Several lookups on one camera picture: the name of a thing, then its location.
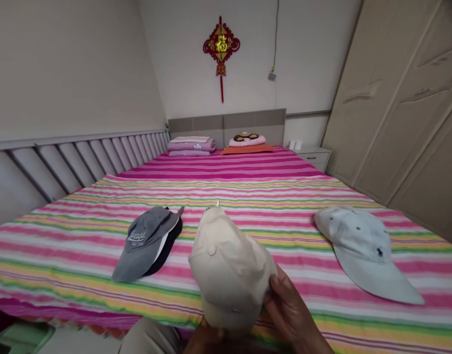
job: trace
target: embroidered logo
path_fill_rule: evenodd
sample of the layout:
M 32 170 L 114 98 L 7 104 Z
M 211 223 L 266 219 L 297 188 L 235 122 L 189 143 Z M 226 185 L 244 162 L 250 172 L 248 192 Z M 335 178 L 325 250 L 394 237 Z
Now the embroidered logo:
M 144 241 L 145 238 L 146 238 L 146 232 L 137 233 L 137 232 L 133 231 L 129 235 L 128 241 L 140 242 L 140 241 Z

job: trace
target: wardrobe door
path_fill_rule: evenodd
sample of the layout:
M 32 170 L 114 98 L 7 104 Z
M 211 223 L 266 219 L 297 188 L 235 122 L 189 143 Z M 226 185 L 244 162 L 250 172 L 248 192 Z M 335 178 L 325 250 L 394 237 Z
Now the wardrobe door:
M 397 88 L 355 188 L 387 205 L 451 110 L 452 1 L 445 0 Z
M 323 147 L 327 172 L 354 185 L 373 139 L 440 1 L 364 2 Z
M 390 202 L 452 243 L 452 113 Z

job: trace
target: pink striped bedsheet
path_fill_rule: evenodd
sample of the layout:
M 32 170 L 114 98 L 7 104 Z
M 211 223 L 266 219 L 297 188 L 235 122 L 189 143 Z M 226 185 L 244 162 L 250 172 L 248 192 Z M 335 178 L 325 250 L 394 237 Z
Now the pink striped bedsheet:
M 273 152 L 240 155 L 169 157 L 168 153 L 123 172 L 124 178 L 258 178 L 258 177 L 311 177 L 325 176 L 313 165 L 306 163 L 293 151 L 275 147 Z
M 452 353 L 452 245 L 328 176 L 106 176 L 0 227 L 0 309 L 122 329 L 149 316 L 193 329 L 202 311 L 188 255 L 201 215 L 218 199 L 290 276 L 336 352 Z M 153 206 L 178 210 L 182 205 L 187 205 L 183 230 L 162 269 L 133 284 L 112 282 L 132 220 Z M 424 306 L 378 298 L 345 275 L 313 222 L 318 210 L 343 205 L 382 220 L 392 237 L 393 261 L 421 293 Z M 263 345 L 277 345 L 266 313 L 253 336 Z

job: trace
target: bed frame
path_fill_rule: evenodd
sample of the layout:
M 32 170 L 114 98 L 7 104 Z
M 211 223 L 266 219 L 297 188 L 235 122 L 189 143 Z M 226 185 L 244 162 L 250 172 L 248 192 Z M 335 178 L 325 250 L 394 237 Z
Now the bed frame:
M 0 142 L 0 225 L 167 151 L 171 138 L 211 136 L 218 149 L 242 131 L 283 145 L 285 109 L 169 120 L 164 130 Z
M 0 225 L 167 151 L 164 130 L 0 142 Z
M 267 143 L 283 145 L 286 109 L 234 113 L 227 115 L 170 119 L 170 135 L 210 136 L 216 140 L 216 147 L 223 149 L 234 135 L 250 132 L 264 135 Z

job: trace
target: purple folded blanket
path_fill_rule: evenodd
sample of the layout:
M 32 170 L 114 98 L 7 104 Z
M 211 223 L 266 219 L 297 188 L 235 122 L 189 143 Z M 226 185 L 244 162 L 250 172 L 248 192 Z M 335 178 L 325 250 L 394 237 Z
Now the purple folded blanket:
M 196 150 L 213 152 L 216 150 L 216 142 L 209 138 L 206 143 L 169 143 L 169 151 Z
M 209 156 L 209 155 L 211 155 L 209 151 L 201 150 L 180 150 L 169 152 L 169 156 Z

